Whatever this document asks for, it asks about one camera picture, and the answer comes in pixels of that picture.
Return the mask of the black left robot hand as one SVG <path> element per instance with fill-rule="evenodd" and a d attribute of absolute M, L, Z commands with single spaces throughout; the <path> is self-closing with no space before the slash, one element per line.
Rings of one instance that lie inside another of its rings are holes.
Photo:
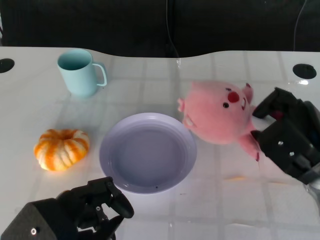
<path fill-rule="evenodd" d="M 114 240 L 124 219 L 134 216 L 112 177 L 27 203 L 1 235 L 2 240 Z"/>

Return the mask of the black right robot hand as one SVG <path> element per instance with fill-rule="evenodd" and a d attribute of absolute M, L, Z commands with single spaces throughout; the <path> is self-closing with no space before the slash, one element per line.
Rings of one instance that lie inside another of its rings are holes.
<path fill-rule="evenodd" d="M 310 101 L 276 87 L 252 115 L 275 119 L 264 130 L 251 132 L 266 157 L 305 185 L 319 180 L 320 112 Z"/>

